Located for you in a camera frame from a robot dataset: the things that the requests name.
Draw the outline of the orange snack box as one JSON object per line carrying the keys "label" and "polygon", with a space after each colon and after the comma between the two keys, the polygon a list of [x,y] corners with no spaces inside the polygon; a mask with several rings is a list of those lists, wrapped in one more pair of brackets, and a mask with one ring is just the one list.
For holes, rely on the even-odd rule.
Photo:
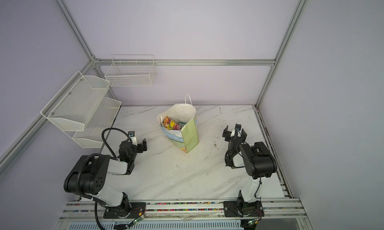
{"label": "orange snack box", "polygon": [[164,118],[162,126],[167,130],[179,131],[181,129],[180,124],[168,116]]}

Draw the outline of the white green paper bag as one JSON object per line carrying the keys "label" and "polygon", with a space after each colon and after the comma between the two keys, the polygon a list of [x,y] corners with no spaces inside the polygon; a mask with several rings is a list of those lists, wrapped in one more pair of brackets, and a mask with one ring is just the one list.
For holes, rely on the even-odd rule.
{"label": "white green paper bag", "polygon": [[[162,126],[164,118],[168,116],[180,124],[179,131],[167,130]],[[197,131],[197,110],[189,94],[185,101],[175,104],[157,116],[158,124],[165,136],[180,150],[189,153],[199,143]]]}

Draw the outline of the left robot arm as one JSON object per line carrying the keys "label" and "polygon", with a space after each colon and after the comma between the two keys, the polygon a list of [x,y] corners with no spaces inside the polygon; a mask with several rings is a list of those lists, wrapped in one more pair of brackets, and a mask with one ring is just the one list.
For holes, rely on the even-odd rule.
{"label": "left robot arm", "polygon": [[83,155],[64,181],[64,190],[95,201],[107,210],[128,215],[132,209],[128,195],[107,183],[107,175],[130,175],[138,153],[147,150],[147,141],[141,144],[126,140],[120,144],[119,159],[109,155]]}

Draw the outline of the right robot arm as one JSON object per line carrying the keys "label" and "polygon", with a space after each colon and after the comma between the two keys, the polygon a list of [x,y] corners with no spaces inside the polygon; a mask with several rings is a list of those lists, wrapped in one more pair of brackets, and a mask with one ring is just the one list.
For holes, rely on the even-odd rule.
{"label": "right robot arm", "polygon": [[232,131],[226,127],[223,138],[228,142],[225,165],[231,169],[245,169],[252,179],[248,187],[239,190],[235,201],[224,202],[225,216],[260,219],[264,216],[261,190],[267,179],[277,172],[277,162],[263,142],[248,144],[247,133],[239,124]]}

